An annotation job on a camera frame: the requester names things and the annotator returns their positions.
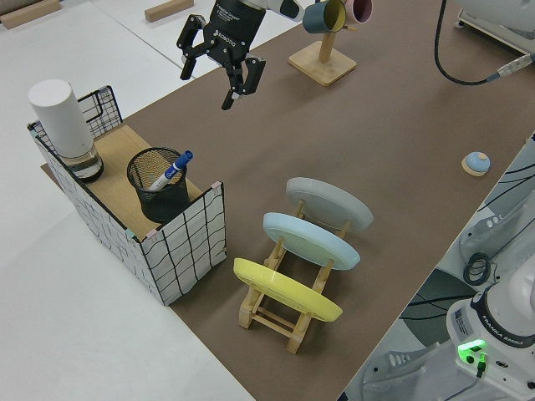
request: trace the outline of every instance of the yellow plate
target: yellow plate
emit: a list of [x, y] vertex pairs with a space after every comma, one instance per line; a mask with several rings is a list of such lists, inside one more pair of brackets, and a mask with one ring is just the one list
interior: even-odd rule
[[332, 322], [342, 314], [338, 305], [312, 288], [252, 261], [234, 259], [234, 274], [248, 286], [318, 320]]

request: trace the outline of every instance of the green indicator light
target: green indicator light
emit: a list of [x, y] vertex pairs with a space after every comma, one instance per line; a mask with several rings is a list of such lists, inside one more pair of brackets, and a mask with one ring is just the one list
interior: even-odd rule
[[457, 352], [459, 353], [459, 357], [461, 358], [461, 361], [473, 363], [473, 358], [471, 357], [471, 352], [477, 352], [483, 349], [486, 346], [486, 343], [484, 340], [474, 340], [470, 341], [469, 343], [461, 344], [457, 347]]

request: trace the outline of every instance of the storage box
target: storage box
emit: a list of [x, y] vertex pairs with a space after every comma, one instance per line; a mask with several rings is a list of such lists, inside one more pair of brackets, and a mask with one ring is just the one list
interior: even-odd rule
[[126, 178], [126, 165], [150, 146], [123, 124], [110, 86], [79, 99], [79, 105], [104, 161], [95, 183], [83, 183], [66, 167], [38, 121], [28, 129], [89, 229], [169, 305], [227, 257], [223, 184], [200, 191], [187, 181], [191, 204], [185, 211], [165, 225], [147, 220]]

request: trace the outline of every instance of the light blue plate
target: light blue plate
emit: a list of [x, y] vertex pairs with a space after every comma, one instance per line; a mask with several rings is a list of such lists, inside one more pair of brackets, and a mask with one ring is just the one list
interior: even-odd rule
[[320, 266], [334, 261], [333, 269], [349, 270], [360, 262], [359, 253], [332, 232], [282, 213], [266, 213], [264, 230], [272, 240], [283, 239], [283, 248]]

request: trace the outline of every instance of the grid pattern box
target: grid pattern box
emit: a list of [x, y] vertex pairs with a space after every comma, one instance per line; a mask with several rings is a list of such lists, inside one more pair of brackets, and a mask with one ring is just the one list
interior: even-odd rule
[[[79, 106], [95, 138], [122, 123], [110, 86], [79, 99]], [[163, 305], [186, 294], [227, 257], [221, 182], [204, 191], [174, 220], [140, 240], [69, 170], [39, 121], [29, 124], [28, 129], [56, 181], [89, 229]]]

